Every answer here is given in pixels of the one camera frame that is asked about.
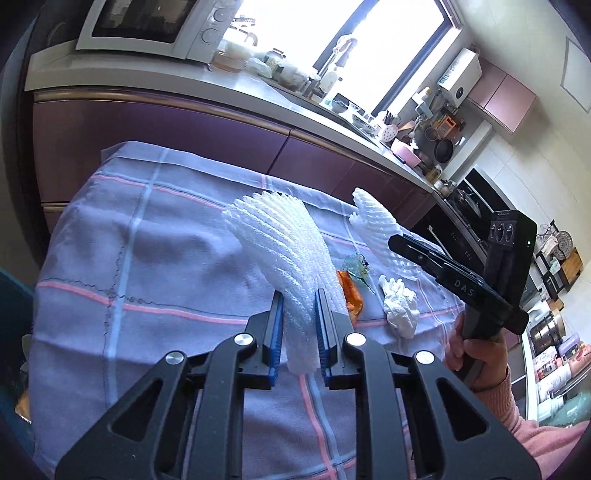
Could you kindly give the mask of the pink sweater forearm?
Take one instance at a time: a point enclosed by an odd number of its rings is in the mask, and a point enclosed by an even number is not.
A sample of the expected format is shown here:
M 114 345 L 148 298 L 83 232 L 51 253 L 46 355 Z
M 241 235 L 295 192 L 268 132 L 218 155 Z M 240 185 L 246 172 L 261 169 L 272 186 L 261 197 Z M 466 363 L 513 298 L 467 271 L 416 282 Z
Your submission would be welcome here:
M 515 403 L 507 366 L 493 373 L 485 366 L 471 390 L 536 460 L 543 479 L 556 472 L 589 426 L 589 421 L 563 428 L 525 420 Z

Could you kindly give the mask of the person's right hand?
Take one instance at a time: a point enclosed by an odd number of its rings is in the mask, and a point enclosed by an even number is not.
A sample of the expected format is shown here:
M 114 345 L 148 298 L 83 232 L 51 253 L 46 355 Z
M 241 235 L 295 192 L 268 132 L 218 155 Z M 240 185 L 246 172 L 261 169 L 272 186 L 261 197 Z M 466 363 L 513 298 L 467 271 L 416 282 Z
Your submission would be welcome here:
M 484 391 L 500 385 L 508 373 L 508 353 L 502 335 L 495 340 L 467 339 L 462 337 L 465 314 L 456 318 L 454 330 L 445 347 L 444 364 L 452 371 L 458 372 L 469 356 L 482 363 L 480 374 L 472 383 L 473 391 Z

